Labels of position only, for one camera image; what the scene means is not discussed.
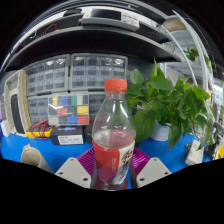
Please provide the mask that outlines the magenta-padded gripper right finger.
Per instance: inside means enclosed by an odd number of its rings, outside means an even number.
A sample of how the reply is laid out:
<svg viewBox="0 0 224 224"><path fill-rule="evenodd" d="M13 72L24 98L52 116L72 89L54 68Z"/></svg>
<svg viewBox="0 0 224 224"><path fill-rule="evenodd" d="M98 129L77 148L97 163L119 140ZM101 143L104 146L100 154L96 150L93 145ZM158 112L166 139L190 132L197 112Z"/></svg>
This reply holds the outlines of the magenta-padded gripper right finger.
<svg viewBox="0 0 224 224"><path fill-rule="evenodd" d="M170 174L158 157L149 157L140 149L134 149L129 175L131 189L146 186Z"/></svg>

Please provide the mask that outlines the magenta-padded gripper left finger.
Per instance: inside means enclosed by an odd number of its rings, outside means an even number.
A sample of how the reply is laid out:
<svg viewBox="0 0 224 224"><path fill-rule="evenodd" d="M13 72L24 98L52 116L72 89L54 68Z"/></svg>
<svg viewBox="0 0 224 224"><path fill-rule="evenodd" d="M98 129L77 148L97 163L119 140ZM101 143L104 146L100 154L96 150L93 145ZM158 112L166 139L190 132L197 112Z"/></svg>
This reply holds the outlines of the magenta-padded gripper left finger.
<svg viewBox="0 0 224 224"><path fill-rule="evenodd" d="M94 149L88 149L77 158L68 158L55 175L81 187L94 188L97 181Z"/></svg>

